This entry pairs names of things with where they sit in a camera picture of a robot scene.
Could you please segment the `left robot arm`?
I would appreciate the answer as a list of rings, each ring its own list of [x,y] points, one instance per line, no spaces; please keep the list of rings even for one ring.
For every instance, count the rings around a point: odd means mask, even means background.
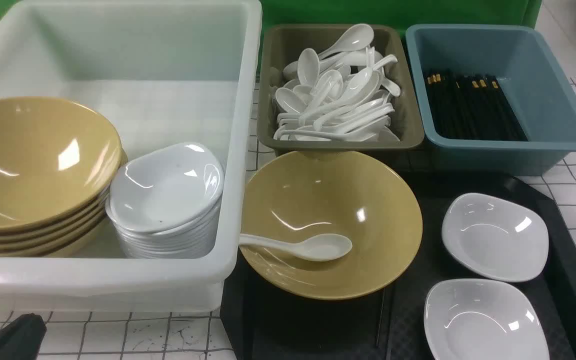
[[[19,316],[0,330],[0,360],[36,360],[46,331],[38,314]]]

